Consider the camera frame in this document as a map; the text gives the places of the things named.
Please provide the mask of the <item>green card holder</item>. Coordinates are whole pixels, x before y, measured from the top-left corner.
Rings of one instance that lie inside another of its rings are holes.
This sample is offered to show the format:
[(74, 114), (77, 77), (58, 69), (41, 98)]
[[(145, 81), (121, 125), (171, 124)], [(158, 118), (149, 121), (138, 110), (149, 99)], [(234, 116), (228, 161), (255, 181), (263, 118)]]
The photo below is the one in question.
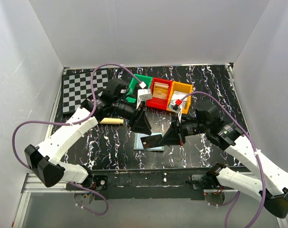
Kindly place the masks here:
[(163, 152), (164, 146), (159, 146), (158, 144), (162, 139), (162, 136), (161, 133), (152, 133), (151, 135), (136, 133), (134, 139), (134, 150)]

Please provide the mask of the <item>red plastic bin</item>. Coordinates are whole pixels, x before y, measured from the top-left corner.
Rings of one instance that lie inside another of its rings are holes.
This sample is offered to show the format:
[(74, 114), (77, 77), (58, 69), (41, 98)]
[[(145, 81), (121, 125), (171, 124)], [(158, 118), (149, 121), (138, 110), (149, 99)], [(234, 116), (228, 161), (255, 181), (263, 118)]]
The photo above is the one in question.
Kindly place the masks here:
[(152, 99), (146, 102), (150, 108), (167, 110), (172, 81), (154, 77), (150, 86)]

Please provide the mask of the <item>green plastic bin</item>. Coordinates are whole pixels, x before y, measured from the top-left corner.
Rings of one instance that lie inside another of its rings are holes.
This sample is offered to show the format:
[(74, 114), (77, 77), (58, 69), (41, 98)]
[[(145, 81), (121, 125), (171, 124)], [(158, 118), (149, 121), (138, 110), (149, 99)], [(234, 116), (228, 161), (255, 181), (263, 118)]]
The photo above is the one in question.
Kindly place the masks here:
[[(153, 78), (151, 76), (144, 76), (144, 75), (139, 75), (139, 74), (135, 74), (135, 76), (140, 80), (143, 81), (148, 88), (150, 88), (151, 83)], [(136, 103), (136, 99), (137, 99), (137, 90), (140, 89), (140, 86), (138, 85), (138, 81), (132, 77), (132, 80), (129, 84), (129, 91), (127, 93), (127, 97), (126, 100), (129, 103)]]

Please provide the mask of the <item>yellow plastic bin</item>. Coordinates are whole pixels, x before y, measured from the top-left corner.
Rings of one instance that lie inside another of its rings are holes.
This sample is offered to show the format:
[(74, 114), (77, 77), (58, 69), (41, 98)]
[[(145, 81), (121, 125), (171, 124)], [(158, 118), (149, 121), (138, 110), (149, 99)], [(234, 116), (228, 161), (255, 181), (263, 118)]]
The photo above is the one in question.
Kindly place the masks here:
[[(172, 87), (171, 87), (171, 91), (169, 93), (169, 99), (167, 102), (167, 108), (166, 108), (167, 111), (170, 111), (168, 106), (170, 104), (170, 100), (171, 100), (171, 97), (172, 97), (174, 91), (179, 91), (179, 92), (189, 94), (193, 91), (193, 85), (185, 84), (185, 83), (181, 83), (181, 82), (175, 82), (175, 81), (172, 82)], [(191, 96), (187, 97), (187, 105), (186, 105), (186, 108), (182, 110), (182, 113), (188, 114), (190, 106), (191, 106)]]

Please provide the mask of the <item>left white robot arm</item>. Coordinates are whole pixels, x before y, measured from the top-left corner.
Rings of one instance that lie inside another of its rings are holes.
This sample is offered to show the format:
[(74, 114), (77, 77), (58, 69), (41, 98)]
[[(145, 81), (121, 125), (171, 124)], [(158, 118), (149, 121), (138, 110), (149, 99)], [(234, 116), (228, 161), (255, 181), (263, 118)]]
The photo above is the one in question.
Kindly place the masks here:
[(152, 93), (144, 82), (139, 83), (139, 87), (135, 104), (125, 99), (129, 84), (118, 78), (111, 79), (105, 89), (98, 89), (88, 96), (64, 126), (37, 146), (30, 144), (26, 147), (30, 170), (46, 187), (65, 181), (91, 189), (94, 185), (93, 171), (85, 165), (68, 164), (61, 159), (79, 138), (112, 114), (126, 119), (132, 132), (151, 135), (144, 102), (152, 98)]

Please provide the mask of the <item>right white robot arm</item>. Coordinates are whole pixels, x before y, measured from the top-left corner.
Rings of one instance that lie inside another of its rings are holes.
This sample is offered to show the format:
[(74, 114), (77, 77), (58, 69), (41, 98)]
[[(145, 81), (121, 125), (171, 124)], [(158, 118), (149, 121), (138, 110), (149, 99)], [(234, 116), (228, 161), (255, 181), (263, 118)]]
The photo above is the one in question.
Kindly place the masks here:
[(259, 150), (233, 121), (220, 118), (218, 107), (210, 101), (196, 105), (195, 117), (178, 114), (172, 118), (160, 145), (184, 145), (187, 136), (204, 134), (208, 141), (239, 160), (255, 178), (242, 175), (223, 164), (215, 164), (198, 183), (236, 189), (254, 199), (264, 199), (264, 208), (284, 219), (288, 214), (288, 172), (282, 170)]

